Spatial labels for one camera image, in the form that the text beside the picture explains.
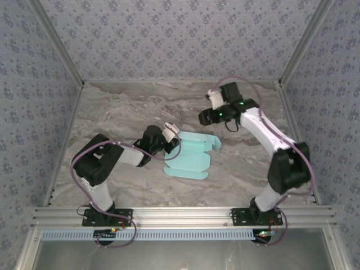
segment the light blue cloth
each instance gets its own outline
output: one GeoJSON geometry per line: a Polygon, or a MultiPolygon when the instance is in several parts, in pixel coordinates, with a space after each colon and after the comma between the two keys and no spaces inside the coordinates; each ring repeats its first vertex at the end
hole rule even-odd
{"type": "MultiPolygon", "coordinates": [[[[212,149],[219,151],[221,147],[219,138],[192,132],[179,132],[179,137],[181,152],[176,159],[165,161],[168,167],[164,167],[164,172],[169,176],[205,179],[209,175],[205,170],[210,167],[210,155],[205,152],[212,149]]],[[[179,147],[176,147],[170,154],[165,154],[165,158],[172,158],[178,150],[179,147]]]]}

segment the black mounting plate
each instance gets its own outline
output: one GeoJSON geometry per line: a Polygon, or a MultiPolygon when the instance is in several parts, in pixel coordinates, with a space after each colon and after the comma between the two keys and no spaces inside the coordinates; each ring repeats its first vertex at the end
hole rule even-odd
{"type": "MultiPolygon", "coordinates": [[[[133,209],[111,209],[112,214],[124,215],[133,218],[133,209]]],[[[124,226],[130,227],[131,222],[123,219],[124,226]]],[[[95,209],[86,209],[83,217],[83,227],[122,227],[123,222],[120,218],[104,215],[95,209]]]]}
{"type": "Polygon", "coordinates": [[[279,212],[270,210],[262,212],[260,222],[256,223],[249,212],[249,208],[231,209],[232,224],[234,226],[274,226],[270,220],[273,219],[277,225],[282,225],[282,217],[279,212]]]}

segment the wall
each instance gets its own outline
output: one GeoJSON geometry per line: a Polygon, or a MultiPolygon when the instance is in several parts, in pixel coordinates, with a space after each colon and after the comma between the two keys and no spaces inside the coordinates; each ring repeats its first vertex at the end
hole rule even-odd
{"type": "Polygon", "coordinates": [[[77,87],[25,0],[0,1],[0,269],[41,206],[77,87]]]}
{"type": "Polygon", "coordinates": [[[360,269],[360,2],[335,0],[287,86],[324,204],[360,269]]]}
{"type": "Polygon", "coordinates": [[[318,0],[41,0],[84,80],[280,77],[318,0]]]}

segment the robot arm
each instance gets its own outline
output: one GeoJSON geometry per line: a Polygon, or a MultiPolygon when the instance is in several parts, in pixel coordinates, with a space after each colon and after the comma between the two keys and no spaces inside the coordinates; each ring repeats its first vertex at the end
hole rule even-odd
{"type": "MultiPolygon", "coordinates": [[[[155,125],[149,125],[142,139],[137,140],[134,145],[151,155],[156,155],[162,150],[170,153],[178,146],[179,142],[175,138],[175,134],[166,127],[170,127],[176,133],[179,132],[179,129],[169,123],[165,123],[164,126],[165,129],[161,130],[155,125]]],[[[108,140],[109,139],[103,134],[96,135],[74,156],[74,159],[91,146],[108,140]]],[[[109,143],[95,148],[80,158],[74,165],[74,170],[90,193],[93,202],[101,210],[106,212],[111,208],[115,208],[106,181],[115,164],[120,162],[135,167],[143,167],[150,160],[151,158],[149,156],[144,155],[144,153],[139,150],[109,143]]]]}
{"type": "MultiPolygon", "coordinates": [[[[244,100],[236,83],[225,84],[220,90],[209,90],[206,97],[212,108],[199,114],[202,125],[235,122],[248,129],[265,147],[271,158],[268,172],[268,184],[265,189],[250,203],[250,212],[255,221],[262,213],[272,210],[286,193],[300,187],[310,180],[310,173],[302,158],[289,145],[276,137],[263,124],[259,116],[259,106],[252,100],[244,100]]],[[[293,143],[309,160],[309,148],[305,143],[296,143],[283,134],[264,115],[265,122],[282,138],[293,143]]]]}

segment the marble surface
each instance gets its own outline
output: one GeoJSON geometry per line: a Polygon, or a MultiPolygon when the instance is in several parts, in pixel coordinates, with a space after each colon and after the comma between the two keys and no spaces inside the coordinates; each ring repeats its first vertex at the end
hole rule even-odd
{"type": "MultiPolygon", "coordinates": [[[[205,180],[170,177],[165,163],[152,160],[143,168],[117,163],[108,178],[109,191],[121,206],[247,206],[265,187],[269,155],[246,129],[227,131],[223,124],[204,127],[198,114],[211,107],[205,99],[213,83],[98,83],[83,89],[71,138],[58,174],[52,206],[87,203],[69,173],[73,156],[97,133],[133,143],[148,125],[176,124],[182,131],[213,134],[220,138],[220,152],[211,151],[205,180]]],[[[244,98],[256,96],[246,84],[238,87],[244,98]]],[[[259,83],[265,114],[288,133],[274,83],[259,83]]],[[[284,204],[303,205],[303,197],[284,204]]]]}

